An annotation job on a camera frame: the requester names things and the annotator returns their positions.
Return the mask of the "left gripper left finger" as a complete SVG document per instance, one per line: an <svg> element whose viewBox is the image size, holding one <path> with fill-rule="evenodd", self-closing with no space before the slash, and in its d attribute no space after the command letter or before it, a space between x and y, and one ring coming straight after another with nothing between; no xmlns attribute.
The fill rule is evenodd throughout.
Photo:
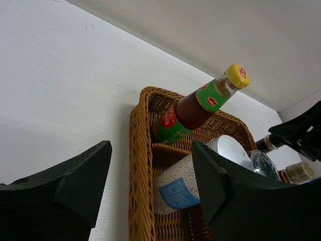
<svg viewBox="0 0 321 241"><path fill-rule="evenodd" d="M1 185L1 240L88 240L112 146L101 141L44 171Z"/></svg>

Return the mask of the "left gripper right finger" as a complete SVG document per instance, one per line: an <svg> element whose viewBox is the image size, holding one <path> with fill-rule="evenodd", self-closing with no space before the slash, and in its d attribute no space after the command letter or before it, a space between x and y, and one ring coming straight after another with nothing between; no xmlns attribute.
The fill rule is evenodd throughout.
<svg viewBox="0 0 321 241"><path fill-rule="evenodd" d="M206 225L214 240L320 240L320 179L294 185L192 144Z"/></svg>

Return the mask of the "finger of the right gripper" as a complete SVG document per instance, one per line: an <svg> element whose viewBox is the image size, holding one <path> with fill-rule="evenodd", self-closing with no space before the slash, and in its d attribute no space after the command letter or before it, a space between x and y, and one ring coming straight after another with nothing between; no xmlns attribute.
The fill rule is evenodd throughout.
<svg viewBox="0 0 321 241"><path fill-rule="evenodd" d="M320 101L303 114L268 131L309 160L320 161Z"/></svg>

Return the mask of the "yellow-label cork-cap bottle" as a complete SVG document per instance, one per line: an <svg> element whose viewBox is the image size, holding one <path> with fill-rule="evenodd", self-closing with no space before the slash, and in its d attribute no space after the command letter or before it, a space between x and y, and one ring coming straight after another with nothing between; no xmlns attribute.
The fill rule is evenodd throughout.
<svg viewBox="0 0 321 241"><path fill-rule="evenodd" d="M301 185L314 179L314 171L306 162L300 162L287 166L278 171L281 181Z"/></svg>

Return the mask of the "clear-top salt grinder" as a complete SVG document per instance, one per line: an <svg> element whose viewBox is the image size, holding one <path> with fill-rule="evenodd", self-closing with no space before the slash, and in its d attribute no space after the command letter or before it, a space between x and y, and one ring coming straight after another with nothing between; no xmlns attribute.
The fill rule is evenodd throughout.
<svg viewBox="0 0 321 241"><path fill-rule="evenodd" d="M262 151L254 150L248 153L255 173L264 177L279 180L279 173L272 160Z"/></svg>

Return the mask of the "silver-lid white granule jar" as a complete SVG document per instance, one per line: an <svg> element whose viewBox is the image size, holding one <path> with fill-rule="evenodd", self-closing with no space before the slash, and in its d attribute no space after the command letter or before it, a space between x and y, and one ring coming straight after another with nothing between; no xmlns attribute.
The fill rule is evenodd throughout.
<svg viewBox="0 0 321 241"><path fill-rule="evenodd" d="M252 171L252 162L234 138L222 135L206 145L220 156ZM153 178L153 208L156 214L167 215L200 204L200 196L191 154Z"/></svg>

